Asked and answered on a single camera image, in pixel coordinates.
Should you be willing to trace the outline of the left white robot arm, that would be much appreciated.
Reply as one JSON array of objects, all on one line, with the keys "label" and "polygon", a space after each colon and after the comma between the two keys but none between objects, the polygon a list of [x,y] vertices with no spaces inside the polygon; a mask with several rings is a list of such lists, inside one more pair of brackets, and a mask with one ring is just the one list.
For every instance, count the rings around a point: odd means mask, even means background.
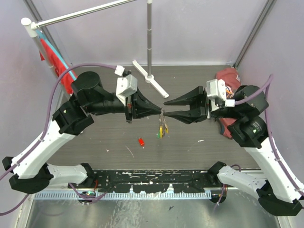
[{"label": "left white robot arm", "polygon": [[47,161],[67,142],[92,125],[93,115],[123,113],[126,121],[161,114],[161,108],[149,101],[138,89],[137,79],[128,74],[117,79],[116,92],[103,88],[100,76],[83,72],[71,84],[73,94],[47,118],[47,127],[38,139],[15,157],[5,157],[2,164],[13,175],[13,190],[34,194],[49,185],[74,183],[90,188],[96,177],[88,163],[57,166]]}]

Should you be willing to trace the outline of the large keyring with yellow handle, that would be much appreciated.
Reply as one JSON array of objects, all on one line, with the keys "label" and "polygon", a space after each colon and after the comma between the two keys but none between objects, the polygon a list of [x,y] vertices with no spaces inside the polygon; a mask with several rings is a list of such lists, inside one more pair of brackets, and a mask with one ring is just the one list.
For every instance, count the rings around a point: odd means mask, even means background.
[{"label": "large keyring with yellow handle", "polygon": [[169,133],[169,128],[165,120],[164,116],[165,110],[162,108],[161,109],[161,114],[159,115],[159,129],[157,132],[157,138],[161,139],[165,137]]}]

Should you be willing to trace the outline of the red key tag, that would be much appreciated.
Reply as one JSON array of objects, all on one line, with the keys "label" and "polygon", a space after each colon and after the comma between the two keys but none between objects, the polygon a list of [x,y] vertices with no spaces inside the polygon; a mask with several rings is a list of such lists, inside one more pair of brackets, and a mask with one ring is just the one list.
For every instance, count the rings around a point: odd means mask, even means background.
[{"label": "red key tag", "polygon": [[138,138],[138,143],[139,143],[139,145],[142,147],[142,148],[144,148],[145,147],[145,142],[144,142],[144,140],[143,140],[143,138]]}]

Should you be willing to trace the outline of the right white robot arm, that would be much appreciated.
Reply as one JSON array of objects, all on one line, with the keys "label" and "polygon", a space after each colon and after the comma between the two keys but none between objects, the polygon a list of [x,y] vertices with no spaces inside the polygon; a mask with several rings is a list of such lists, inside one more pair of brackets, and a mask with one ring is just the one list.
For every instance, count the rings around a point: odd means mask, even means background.
[{"label": "right white robot arm", "polygon": [[281,157],[266,122],[260,117],[269,106],[266,94],[266,90],[258,86],[243,85],[231,99],[223,101],[211,96],[207,88],[198,86],[165,102],[170,106],[188,105],[189,110],[167,112],[166,116],[185,124],[210,118],[233,118],[228,131],[255,160],[265,178],[253,177],[217,162],[207,171],[210,185],[236,187],[256,198],[262,208],[274,216],[296,216],[303,209],[304,185]]}]

